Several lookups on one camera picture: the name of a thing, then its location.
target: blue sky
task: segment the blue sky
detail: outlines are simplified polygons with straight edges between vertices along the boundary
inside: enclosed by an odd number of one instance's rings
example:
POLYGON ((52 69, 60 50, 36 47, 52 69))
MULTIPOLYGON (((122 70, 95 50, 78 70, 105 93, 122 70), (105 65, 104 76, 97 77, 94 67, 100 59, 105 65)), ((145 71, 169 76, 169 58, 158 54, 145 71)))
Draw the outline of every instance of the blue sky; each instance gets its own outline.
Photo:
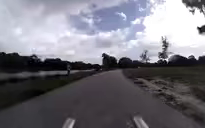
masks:
POLYGON ((152 61, 161 36, 175 54, 205 54, 202 15, 181 0, 0 0, 0 51, 101 63, 106 52, 152 61))

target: leaf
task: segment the leaf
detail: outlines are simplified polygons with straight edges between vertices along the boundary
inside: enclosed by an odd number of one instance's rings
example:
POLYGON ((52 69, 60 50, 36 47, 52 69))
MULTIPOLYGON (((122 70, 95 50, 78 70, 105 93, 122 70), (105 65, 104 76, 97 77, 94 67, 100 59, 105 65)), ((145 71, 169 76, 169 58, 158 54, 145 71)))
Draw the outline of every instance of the leaf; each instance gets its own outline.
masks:
POLYGON ((195 9, 190 9, 189 10, 193 15, 195 14, 195 9))

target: cloud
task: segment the cloud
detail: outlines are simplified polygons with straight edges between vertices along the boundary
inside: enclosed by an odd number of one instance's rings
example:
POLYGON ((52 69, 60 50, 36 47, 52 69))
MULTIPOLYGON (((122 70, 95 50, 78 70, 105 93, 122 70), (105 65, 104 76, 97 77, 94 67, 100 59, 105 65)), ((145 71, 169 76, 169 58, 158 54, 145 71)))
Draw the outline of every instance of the cloud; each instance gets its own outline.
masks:
POLYGON ((141 24, 141 19, 140 18, 136 18, 135 20, 131 21, 132 24, 141 24))
POLYGON ((122 17, 124 21, 127 20, 127 16, 123 12, 116 12, 115 14, 122 17))
POLYGON ((42 6, 45 14, 65 12, 79 14, 81 12, 92 12, 103 8, 117 6, 128 0, 22 0, 28 8, 39 8, 42 6))
POLYGON ((161 36, 167 36, 170 50, 176 54, 198 56, 205 52, 205 36, 199 35, 196 29, 205 23, 202 14, 192 15, 181 0, 152 3, 151 14, 143 21, 144 42, 159 44, 161 36))

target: distant tree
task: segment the distant tree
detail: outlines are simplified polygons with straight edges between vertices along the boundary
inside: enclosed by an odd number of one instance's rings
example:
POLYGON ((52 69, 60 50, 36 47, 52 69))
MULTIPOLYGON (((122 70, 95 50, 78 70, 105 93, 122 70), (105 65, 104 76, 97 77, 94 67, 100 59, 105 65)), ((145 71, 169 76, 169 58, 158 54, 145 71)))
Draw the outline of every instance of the distant tree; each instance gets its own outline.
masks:
POLYGON ((189 65, 188 59, 181 55, 173 55, 168 60, 169 65, 175 65, 175 66, 187 66, 189 65))
POLYGON ((166 60, 169 56, 168 48, 170 46, 169 41, 167 40, 167 37, 161 38, 161 43, 162 43, 162 51, 158 53, 158 58, 162 61, 166 60))
POLYGON ((196 60, 195 56, 193 56, 193 55, 190 55, 190 56, 188 57, 188 61, 189 61, 189 63, 190 63, 191 65, 197 64, 197 60, 196 60))
POLYGON ((159 65, 166 65, 167 61, 160 59, 160 60, 157 61, 157 64, 159 64, 159 65))
POLYGON ((110 65, 111 68, 116 68, 118 66, 117 59, 114 56, 110 56, 110 65))
POLYGON ((117 59, 113 56, 110 56, 106 53, 102 54, 102 63, 104 68, 116 68, 117 67, 117 59))
POLYGON ((199 64, 205 64, 205 56, 199 56, 198 62, 199 62, 199 64))
POLYGON ((132 67, 132 60, 128 57, 122 57, 119 60, 118 65, 120 68, 131 68, 132 67))
MULTIPOLYGON (((199 10, 205 19, 205 0, 182 0, 182 2, 189 8, 189 11, 194 14, 195 10, 199 10)), ((205 25, 197 27, 199 34, 205 34, 205 25)))
POLYGON ((150 61, 148 50, 144 50, 144 52, 140 55, 140 58, 143 63, 148 63, 150 61))
POLYGON ((133 60, 132 61, 132 67, 133 68, 138 68, 141 65, 141 62, 138 60, 133 60))

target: road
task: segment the road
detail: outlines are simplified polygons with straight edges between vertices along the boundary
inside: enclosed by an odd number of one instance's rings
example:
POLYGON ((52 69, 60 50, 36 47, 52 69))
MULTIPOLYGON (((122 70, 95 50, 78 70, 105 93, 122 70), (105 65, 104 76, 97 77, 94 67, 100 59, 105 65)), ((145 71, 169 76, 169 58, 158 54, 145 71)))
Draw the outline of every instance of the road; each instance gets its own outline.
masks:
POLYGON ((132 128, 140 115, 149 128, 200 128, 127 80, 121 71, 87 77, 0 112, 0 128, 132 128))

